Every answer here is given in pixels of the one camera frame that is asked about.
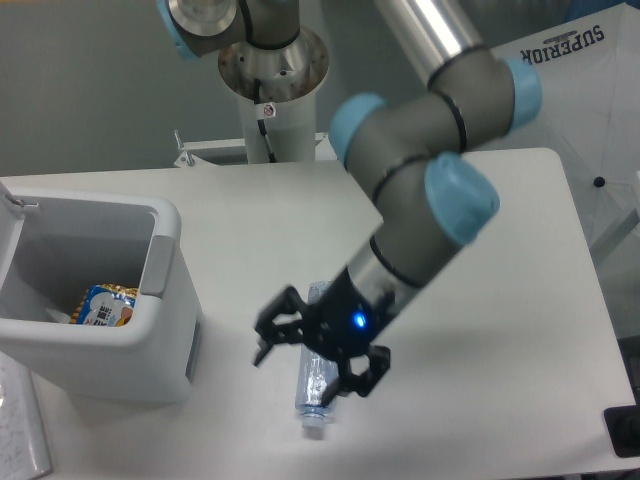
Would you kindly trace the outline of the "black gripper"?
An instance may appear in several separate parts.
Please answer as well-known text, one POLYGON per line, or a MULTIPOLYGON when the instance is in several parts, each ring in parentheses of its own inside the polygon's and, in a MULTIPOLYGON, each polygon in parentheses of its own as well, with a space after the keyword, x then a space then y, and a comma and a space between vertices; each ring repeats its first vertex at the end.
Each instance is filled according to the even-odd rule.
POLYGON ((391 350, 374 340, 391 323, 395 293, 389 287, 365 299, 344 269, 320 299, 308 305, 287 285, 259 313, 254 330, 259 335, 253 365, 258 367, 276 345, 304 343, 328 360, 338 360, 338 376, 324 390, 322 403, 336 397, 367 397, 391 366, 391 350), (368 367, 354 373, 351 358, 366 356, 368 367))

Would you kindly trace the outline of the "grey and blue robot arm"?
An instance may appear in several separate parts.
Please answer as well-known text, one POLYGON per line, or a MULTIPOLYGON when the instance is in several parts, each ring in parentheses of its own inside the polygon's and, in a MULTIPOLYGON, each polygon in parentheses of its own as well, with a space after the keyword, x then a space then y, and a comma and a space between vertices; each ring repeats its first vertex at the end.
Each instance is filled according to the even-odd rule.
MULTIPOLYGON (((313 97, 328 66, 325 46, 300 23, 298 2, 157 7, 181 56, 218 54, 220 75, 245 109, 250 161, 313 156, 314 116, 284 117, 313 97)), ((391 363, 377 337, 498 211, 495 189, 464 152, 529 123, 542 103, 534 68, 495 58, 457 2, 381 1, 378 9, 425 93, 396 108, 356 95, 335 113, 329 140, 382 224, 316 302, 286 287, 255 325, 258 360, 276 345, 303 344, 337 365, 323 404, 373 390, 391 363)))

